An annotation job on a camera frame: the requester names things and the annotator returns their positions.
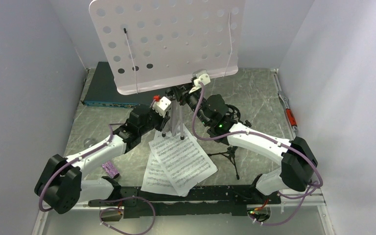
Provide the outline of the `lilac perforated music stand desk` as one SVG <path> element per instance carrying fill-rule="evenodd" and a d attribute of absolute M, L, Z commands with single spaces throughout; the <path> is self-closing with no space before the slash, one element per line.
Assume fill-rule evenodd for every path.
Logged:
<path fill-rule="evenodd" d="M 243 0 L 93 0 L 115 89 L 136 94 L 238 72 Z"/>

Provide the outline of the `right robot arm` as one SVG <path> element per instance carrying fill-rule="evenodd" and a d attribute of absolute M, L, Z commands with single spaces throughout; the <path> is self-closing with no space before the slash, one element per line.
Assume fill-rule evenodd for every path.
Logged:
<path fill-rule="evenodd" d="M 171 87 L 167 95 L 180 105 L 188 105 L 194 112 L 192 122 L 202 122 L 209 137 L 233 147 L 241 147 L 261 154 L 279 168 L 258 175 L 251 184 L 250 196 L 256 203 L 264 202 L 270 194 L 292 189 L 304 192 L 308 187 L 320 188 L 323 179 L 317 170 L 318 162 L 305 139 L 292 140 L 272 137 L 253 130 L 249 121 L 241 121 L 240 111 L 225 103 L 219 94 L 204 98 L 204 85 L 183 84 Z"/>

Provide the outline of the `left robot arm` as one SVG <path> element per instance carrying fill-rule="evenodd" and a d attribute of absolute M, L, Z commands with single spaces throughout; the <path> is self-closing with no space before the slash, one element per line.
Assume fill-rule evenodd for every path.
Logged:
<path fill-rule="evenodd" d="M 102 178 L 93 184 L 84 184 L 83 178 L 107 161 L 135 148 L 146 133 L 163 130 L 170 119 L 169 110 L 169 106 L 138 105 L 125 123 L 109 124 L 110 133 L 101 142 L 67 157 L 59 154 L 50 157 L 34 188 L 39 196 L 39 210 L 64 214 L 83 201 L 84 194 L 91 190 L 106 204 L 116 205 L 121 192 L 112 180 Z"/>

